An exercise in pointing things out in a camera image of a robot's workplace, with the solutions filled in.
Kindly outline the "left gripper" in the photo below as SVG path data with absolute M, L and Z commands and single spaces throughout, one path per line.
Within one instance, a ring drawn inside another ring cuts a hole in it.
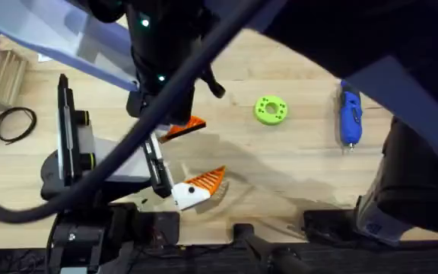
M 133 129 L 116 142 L 94 135 L 87 111 L 60 110 L 57 149 L 44 161 L 40 171 L 41 197 L 49 201 L 74 189 L 78 183 L 88 182 L 89 190 L 110 201 L 146 188 L 160 197 L 172 194 L 178 210 L 209 200 L 222 184 L 226 167 L 223 165 L 172 186 L 158 141 L 172 127 L 160 124 L 148 135 Z

